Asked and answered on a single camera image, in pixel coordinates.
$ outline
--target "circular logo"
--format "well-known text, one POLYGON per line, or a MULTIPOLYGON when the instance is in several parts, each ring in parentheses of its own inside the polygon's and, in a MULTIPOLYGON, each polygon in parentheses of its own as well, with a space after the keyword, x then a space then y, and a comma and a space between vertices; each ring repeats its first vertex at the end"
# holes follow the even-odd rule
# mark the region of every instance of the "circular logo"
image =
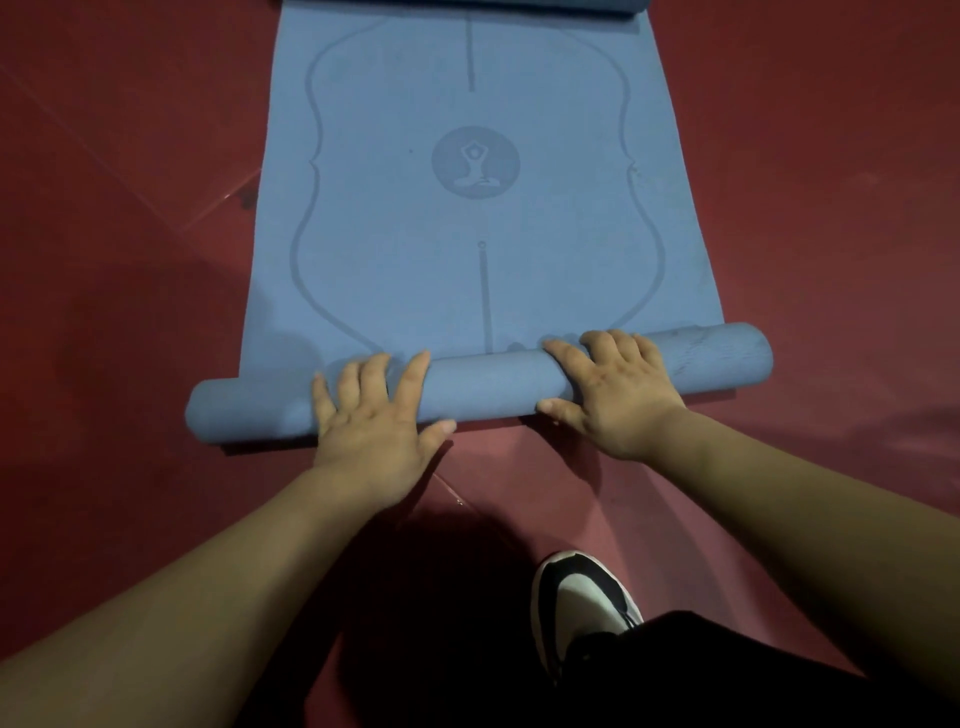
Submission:
POLYGON ((433 148, 433 173, 446 189, 471 200, 502 195, 520 176, 520 154, 502 133, 461 127, 433 148))

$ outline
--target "pant leg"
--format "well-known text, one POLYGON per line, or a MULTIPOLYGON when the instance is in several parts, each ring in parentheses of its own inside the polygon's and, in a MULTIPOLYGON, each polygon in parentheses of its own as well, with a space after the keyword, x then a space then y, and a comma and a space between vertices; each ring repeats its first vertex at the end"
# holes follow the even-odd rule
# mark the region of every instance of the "pant leg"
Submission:
POLYGON ((865 678, 759 643, 692 612, 671 612, 619 636, 575 640, 558 688, 563 715, 581 724, 724 716, 916 717, 865 678))

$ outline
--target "red floor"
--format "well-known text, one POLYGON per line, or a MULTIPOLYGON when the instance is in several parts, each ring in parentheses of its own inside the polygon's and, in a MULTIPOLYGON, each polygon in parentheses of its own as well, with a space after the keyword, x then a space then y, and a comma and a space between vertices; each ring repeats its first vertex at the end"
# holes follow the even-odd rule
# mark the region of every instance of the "red floor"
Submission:
MULTIPOLYGON (((652 15, 728 320, 777 358, 770 381, 702 409, 960 514, 960 6, 655 0, 652 15)), ((182 423, 196 381, 236 372, 276 19, 270 0, 0 6, 0 654, 309 459, 226 458, 182 423)), ((310 724, 510 703, 529 657, 516 605, 566 545, 648 617, 692 608, 845 664, 671 486, 556 436, 458 433, 417 511, 358 544, 344 589, 328 585, 355 601, 310 724)), ((278 658, 295 706, 337 601, 318 598, 278 658)))

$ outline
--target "white and black sneaker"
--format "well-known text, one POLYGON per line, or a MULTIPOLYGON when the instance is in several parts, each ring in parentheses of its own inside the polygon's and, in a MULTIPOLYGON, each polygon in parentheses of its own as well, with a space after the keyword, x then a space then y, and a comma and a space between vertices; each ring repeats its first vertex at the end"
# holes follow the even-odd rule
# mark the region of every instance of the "white and black sneaker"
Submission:
POLYGON ((543 668, 560 680, 570 644, 597 633, 619 635, 643 622, 630 593, 582 551, 548 556, 537 569, 530 621, 543 668))

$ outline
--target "hand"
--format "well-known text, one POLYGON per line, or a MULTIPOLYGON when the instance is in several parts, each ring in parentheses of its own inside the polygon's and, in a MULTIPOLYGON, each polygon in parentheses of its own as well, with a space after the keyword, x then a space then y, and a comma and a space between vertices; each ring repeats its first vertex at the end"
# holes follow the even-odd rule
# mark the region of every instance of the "hand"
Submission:
POLYGON ((583 405, 541 400, 537 409, 586 435, 607 455, 646 460, 662 418, 686 407, 670 383, 660 350, 650 339, 618 328, 588 331, 580 343, 592 361, 565 341, 547 341, 543 348, 580 387, 583 405))
POLYGON ((403 500, 426 470, 447 436, 456 428, 441 420, 417 433, 417 408, 430 353, 407 365, 394 400, 387 396, 387 363, 379 353, 365 362, 350 362, 337 382, 340 409, 333 404, 323 375, 313 380, 313 405, 320 426, 314 467, 355 484, 358 496, 377 509, 403 500))

